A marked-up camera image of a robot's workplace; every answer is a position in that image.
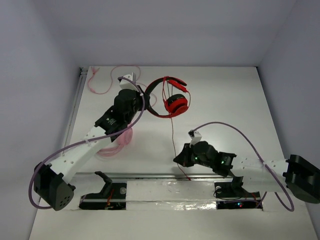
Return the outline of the red and black headphones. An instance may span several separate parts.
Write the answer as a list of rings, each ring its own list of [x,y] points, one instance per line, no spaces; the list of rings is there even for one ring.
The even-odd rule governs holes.
[[[172,87],[175,87],[176,89],[189,94],[191,96],[190,92],[187,90],[186,86],[187,83],[185,83],[183,80],[173,77],[173,76],[164,76],[161,78],[158,78],[154,80],[152,83],[150,83],[146,89],[145,94],[150,95],[152,91],[159,85],[162,84],[162,88],[164,89],[165,83],[171,85]],[[188,103],[187,98],[183,94],[173,94],[168,99],[163,99],[164,107],[168,112],[168,115],[160,115],[158,114],[151,105],[147,107],[147,110],[152,115],[162,118],[162,119],[169,119],[177,117],[183,113],[185,113],[190,104]]]

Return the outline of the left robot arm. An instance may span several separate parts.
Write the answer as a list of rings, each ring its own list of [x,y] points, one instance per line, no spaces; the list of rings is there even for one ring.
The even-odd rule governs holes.
[[[28,196],[37,193],[48,204],[46,209],[60,211],[66,207],[74,196],[75,186],[70,184],[73,176],[99,150],[133,127],[149,103],[150,95],[142,90],[120,90],[84,140],[58,150],[36,165]]]

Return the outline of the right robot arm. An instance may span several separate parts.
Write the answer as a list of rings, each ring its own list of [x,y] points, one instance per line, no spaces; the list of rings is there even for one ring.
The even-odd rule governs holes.
[[[217,151],[208,142],[200,141],[193,145],[185,143],[173,161],[187,168],[200,165],[219,176],[234,178],[236,181],[231,183],[230,189],[238,197],[247,192],[290,191],[303,202],[320,202],[320,170],[299,155],[260,161]]]

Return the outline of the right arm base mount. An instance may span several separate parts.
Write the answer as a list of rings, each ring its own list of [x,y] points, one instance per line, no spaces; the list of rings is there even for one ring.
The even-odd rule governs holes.
[[[261,194],[243,188],[243,177],[232,181],[216,182],[213,196],[218,210],[263,209]]]

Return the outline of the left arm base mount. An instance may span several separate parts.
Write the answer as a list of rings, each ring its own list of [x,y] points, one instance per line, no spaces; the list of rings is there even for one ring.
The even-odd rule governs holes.
[[[103,179],[103,187],[100,192],[81,196],[78,207],[81,210],[126,210],[127,183],[113,182],[101,171],[96,171],[95,174]]]

